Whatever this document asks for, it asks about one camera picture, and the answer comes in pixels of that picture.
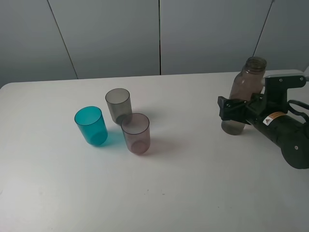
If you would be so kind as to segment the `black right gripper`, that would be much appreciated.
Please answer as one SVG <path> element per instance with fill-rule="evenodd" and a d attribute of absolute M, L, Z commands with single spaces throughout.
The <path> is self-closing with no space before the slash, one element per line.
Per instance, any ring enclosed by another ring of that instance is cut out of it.
<path fill-rule="evenodd" d="M 287 113 L 287 93 L 253 94 L 250 101 L 219 96 L 219 117 L 222 121 L 247 121 L 252 126 L 269 126 Z"/>

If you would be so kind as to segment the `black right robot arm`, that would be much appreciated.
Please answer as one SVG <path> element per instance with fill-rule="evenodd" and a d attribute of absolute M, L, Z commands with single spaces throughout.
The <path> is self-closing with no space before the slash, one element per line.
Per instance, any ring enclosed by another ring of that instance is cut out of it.
<path fill-rule="evenodd" d="M 247 122 L 281 149 L 285 161 L 296 169 L 309 168 L 309 116 L 291 107 L 308 109 L 297 100 L 275 107 L 263 106 L 263 94 L 253 94 L 247 105 Z"/>

